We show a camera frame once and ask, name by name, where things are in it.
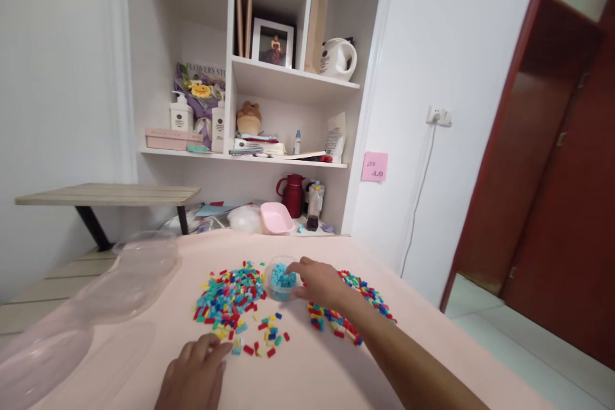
white kettle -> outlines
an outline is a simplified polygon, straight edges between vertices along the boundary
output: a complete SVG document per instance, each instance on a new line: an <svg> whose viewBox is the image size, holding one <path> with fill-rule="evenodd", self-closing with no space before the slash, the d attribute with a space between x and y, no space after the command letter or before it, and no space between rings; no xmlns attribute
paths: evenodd
<svg viewBox="0 0 615 410"><path fill-rule="evenodd" d="M357 67L357 51L348 40L332 38L322 47L320 75L350 81Z"/></svg>

framed photo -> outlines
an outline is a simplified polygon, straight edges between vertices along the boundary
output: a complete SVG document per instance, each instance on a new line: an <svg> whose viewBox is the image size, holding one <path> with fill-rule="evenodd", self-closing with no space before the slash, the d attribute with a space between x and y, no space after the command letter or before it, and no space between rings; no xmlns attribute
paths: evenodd
<svg viewBox="0 0 615 410"><path fill-rule="evenodd" d="M292 69L294 51L294 27L254 18L253 60Z"/></svg>

teddy bear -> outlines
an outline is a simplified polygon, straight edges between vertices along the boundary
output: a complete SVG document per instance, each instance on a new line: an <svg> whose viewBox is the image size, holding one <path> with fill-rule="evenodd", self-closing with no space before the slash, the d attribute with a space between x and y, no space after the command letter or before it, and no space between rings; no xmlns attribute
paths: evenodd
<svg viewBox="0 0 615 410"><path fill-rule="evenodd" d="M242 135L256 136L261 131L261 112L258 103L245 101L242 109L237 113L237 130Z"/></svg>

wooden door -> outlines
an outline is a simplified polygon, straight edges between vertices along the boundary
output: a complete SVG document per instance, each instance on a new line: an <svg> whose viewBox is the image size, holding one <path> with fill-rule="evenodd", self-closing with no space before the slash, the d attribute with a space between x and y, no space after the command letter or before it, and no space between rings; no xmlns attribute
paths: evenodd
<svg viewBox="0 0 615 410"><path fill-rule="evenodd" d="M494 128L455 260L499 295L552 145L595 49L596 27L559 0L541 0L519 73Z"/></svg>
<svg viewBox="0 0 615 410"><path fill-rule="evenodd" d="M615 14L571 105L504 300L615 369Z"/></svg>

finger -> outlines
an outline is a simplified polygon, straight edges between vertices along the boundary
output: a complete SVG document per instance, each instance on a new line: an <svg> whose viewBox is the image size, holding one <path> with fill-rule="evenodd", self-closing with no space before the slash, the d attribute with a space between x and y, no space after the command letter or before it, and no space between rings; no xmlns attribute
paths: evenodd
<svg viewBox="0 0 615 410"><path fill-rule="evenodd" d="M209 348L216 347L219 344L220 339L213 333L202 335L192 350L191 360L195 362L203 362Z"/></svg>
<svg viewBox="0 0 615 410"><path fill-rule="evenodd" d="M309 259L307 256L302 256L299 260L299 263L309 266L310 264L316 263L316 261L314 261L313 259Z"/></svg>
<svg viewBox="0 0 615 410"><path fill-rule="evenodd" d="M213 385L211 387L211 394L209 394L209 400L207 402L207 410L217 410L220 403L220 396L222 395L222 378L224 377L224 370L226 370L226 362L222 361L216 371L216 377L213 379Z"/></svg>
<svg viewBox="0 0 615 410"><path fill-rule="evenodd" d="M205 366L210 370L216 370L220 362L224 356L226 356L231 349L233 349L233 343L223 343L218 347L215 347L207 360L205 361Z"/></svg>
<svg viewBox="0 0 615 410"><path fill-rule="evenodd" d="M293 291L290 292L290 298L308 299L308 289L306 287L294 287Z"/></svg>
<svg viewBox="0 0 615 410"><path fill-rule="evenodd" d="M195 345L194 341L190 341L189 343L186 343L184 347L181 349L181 352L179 353L178 360L184 363L188 362L188 359L190 359L190 356L192 355L192 349L194 348L194 345Z"/></svg>
<svg viewBox="0 0 615 410"><path fill-rule="evenodd" d="M167 381L171 379L173 373L175 372L175 367L177 364L177 359L171 360L171 363L167 367L167 371L165 372L165 377L162 378L162 385L164 386Z"/></svg>
<svg viewBox="0 0 615 410"><path fill-rule="evenodd" d="M300 263L298 262L294 262L294 263L290 263L288 265L288 267L286 268L286 270L284 271L285 274L290 274L291 272L296 272L298 273L301 277L304 276L305 274L305 266L302 266Z"/></svg>

